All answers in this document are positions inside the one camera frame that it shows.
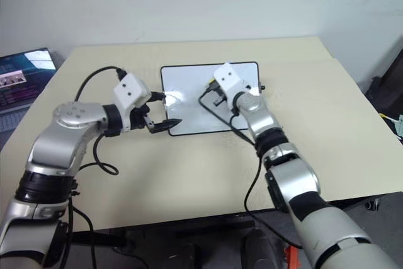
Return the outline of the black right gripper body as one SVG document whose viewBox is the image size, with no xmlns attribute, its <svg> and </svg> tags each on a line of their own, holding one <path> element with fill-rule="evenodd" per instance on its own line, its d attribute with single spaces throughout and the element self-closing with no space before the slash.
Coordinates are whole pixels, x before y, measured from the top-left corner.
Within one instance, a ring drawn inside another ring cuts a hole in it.
<svg viewBox="0 0 403 269">
<path fill-rule="evenodd" d="M 216 92 L 219 97 L 220 96 L 226 97 L 225 93 L 223 92 L 222 88 L 220 87 L 219 83 L 216 80 L 211 80 L 207 85 L 205 92 L 209 93 L 211 91 Z"/>
</svg>

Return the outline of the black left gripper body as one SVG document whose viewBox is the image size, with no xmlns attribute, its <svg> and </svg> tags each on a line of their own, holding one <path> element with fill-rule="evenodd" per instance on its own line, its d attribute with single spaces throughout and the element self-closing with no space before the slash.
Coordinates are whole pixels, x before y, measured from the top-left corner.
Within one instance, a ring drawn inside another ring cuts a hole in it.
<svg viewBox="0 0 403 269">
<path fill-rule="evenodd" d="M 147 105 L 143 105 L 140 108 L 134 108 L 130 112 L 130 129 L 143 129 L 152 127 L 152 121 L 148 117 L 150 108 Z"/>
</svg>

